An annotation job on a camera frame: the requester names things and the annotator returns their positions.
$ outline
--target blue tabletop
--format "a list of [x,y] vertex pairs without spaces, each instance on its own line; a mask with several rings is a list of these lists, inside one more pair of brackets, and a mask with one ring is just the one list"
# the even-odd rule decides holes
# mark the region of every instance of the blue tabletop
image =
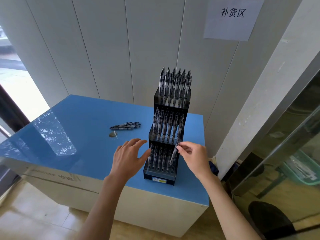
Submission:
[[[0,156],[103,180],[119,145],[132,138],[148,140],[152,116],[151,107],[70,95],[4,141]],[[128,121],[140,121],[141,128],[109,137],[110,126]],[[202,115],[189,113],[183,140],[205,145],[204,138]],[[146,149],[148,143],[138,156]],[[126,186],[209,205],[208,194],[182,157],[174,186],[144,179],[143,168]]]

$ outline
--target barcode sticker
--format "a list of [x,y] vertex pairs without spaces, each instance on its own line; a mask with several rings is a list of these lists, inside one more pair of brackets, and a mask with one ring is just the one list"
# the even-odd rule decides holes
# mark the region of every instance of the barcode sticker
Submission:
[[165,183],[165,184],[167,183],[166,179],[157,178],[157,177],[152,177],[152,181],[159,182],[159,183]]

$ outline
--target pen display stand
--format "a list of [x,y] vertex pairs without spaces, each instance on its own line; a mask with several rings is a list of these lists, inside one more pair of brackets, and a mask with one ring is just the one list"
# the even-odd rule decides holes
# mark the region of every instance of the pen display stand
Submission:
[[[189,89],[187,98],[182,98],[180,101],[178,98],[174,99],[173,97],[169,98],[168,96],[159,96],[158,91],[159,89],[157,89],[154,95],[154,113],[156,113],[157,109],[163,109],[165,112],[173,112],[174,115],[178,115],[178,119],[180,119],[181,116],[184,116],[184,121],[186,121],[191,98],[191,89]],[[177,135],[173,136],[173,133],[170,133],[170,135],[153,133],[153,129],[151,126],[151,129],[149,131],[149,148],[151,148],[151,145],[153,145],[154,148],[157,147],[158,149],[162,149],[163,151],[166,150],[168,153],[163,158],[157,158],[156,163],[154,163],[153,161],[154,158],[152,158],[152,163],[149,163],[148,160],[146,161],[143,169],[143,177],[145,179],[174,185],[178,170],[179,153],[176,153],[172,165],[169,165],[169,161],[171,159],[171,155],[175,148],[175,145],[178,142],[183,141],[183,134],[184,126],[179,138],[177,137]]]

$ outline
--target hand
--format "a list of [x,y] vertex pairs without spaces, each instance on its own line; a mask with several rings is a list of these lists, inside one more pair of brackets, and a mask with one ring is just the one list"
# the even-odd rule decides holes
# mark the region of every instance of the hand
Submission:
[[182,141],[177,146],[177,149],[190,170],[199,180],[212,174],[205,146],[189,141]]
[[117,178],[116,180],[124,184],[133,177],[141,169],[151,153],[151,149],[148,149],[138,158],[138,151],[146,142],[146,140],[136,138],[118,146],[113,155],[110,175],[113,175]]

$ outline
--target white paper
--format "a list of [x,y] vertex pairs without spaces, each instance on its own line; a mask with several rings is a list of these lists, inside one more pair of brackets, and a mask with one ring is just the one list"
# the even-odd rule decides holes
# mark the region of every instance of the white paper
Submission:
[[264,0],[210,0],[204,38],[248,41]]

